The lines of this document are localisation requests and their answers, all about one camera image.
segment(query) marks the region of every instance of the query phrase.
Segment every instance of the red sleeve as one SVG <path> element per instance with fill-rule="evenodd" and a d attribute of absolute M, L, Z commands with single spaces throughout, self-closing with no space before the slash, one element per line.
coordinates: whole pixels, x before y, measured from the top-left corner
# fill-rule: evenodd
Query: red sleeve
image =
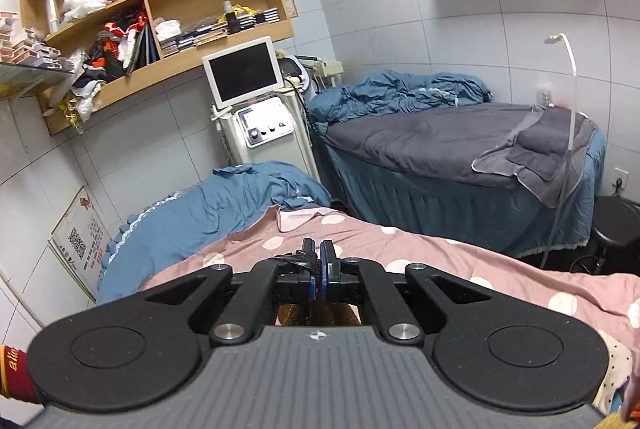
<path fill-rule="evenodd" d="M 40 397 L 27 373 L 27 354 L 0 346 L 0 393 L 7 398 L 40 404 Z"/>

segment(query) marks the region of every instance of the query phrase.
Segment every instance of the beauty machine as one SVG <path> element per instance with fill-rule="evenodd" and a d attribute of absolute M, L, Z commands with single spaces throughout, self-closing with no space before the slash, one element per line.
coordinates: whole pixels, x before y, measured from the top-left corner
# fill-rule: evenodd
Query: beauty machine
<path fill-rule="evenodd" d="M 233 164 L 280 160 L 319 179 L 302 98 L 285 84 L 270 37 L 202 58 L 213 93 L 212 120 Z"/>

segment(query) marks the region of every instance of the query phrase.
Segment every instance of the monitor screen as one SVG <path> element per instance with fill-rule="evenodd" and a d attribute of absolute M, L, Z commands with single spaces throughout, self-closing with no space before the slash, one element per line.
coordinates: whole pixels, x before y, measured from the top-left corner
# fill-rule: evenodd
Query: monitor screen
<path fill-rule="evenodd" d="M 223 102 L 278 82 L 264 43 L 211 59 L 209 66 Z"/>

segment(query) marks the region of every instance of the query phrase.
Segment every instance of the gray bed sheet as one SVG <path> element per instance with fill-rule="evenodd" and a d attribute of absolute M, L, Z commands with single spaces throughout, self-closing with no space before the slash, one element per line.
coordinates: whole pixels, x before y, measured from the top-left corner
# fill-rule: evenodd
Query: gray bed sheet
<path fill-rule="evenodd" d="M 473 171 L 472 162 L 504 141 L 531 106 L 486 102 L 459 108 L 360 117 L 329 126 L 334 148 L 388 169 L 428 178 L 513 187 L 515 178 Z"/>

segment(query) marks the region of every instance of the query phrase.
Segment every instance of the metal screw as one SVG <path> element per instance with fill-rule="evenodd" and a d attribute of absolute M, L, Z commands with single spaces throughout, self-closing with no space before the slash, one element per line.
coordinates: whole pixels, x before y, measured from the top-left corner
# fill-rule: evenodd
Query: metal screw
<path fill-rule="evenodd" d="M 235 341 L 244 335 L 244 328 L 238 324 L 225 323 L 216 326 L 213 334 L 217 338 L 224 339 L 225 341 Z"/>
<path fill-rule="evenodd" d="M 399 341 L 410 341 L 420 335 L 420 329 L 409 323 L 394 324 L 389 328 L 389 335 Z"/>

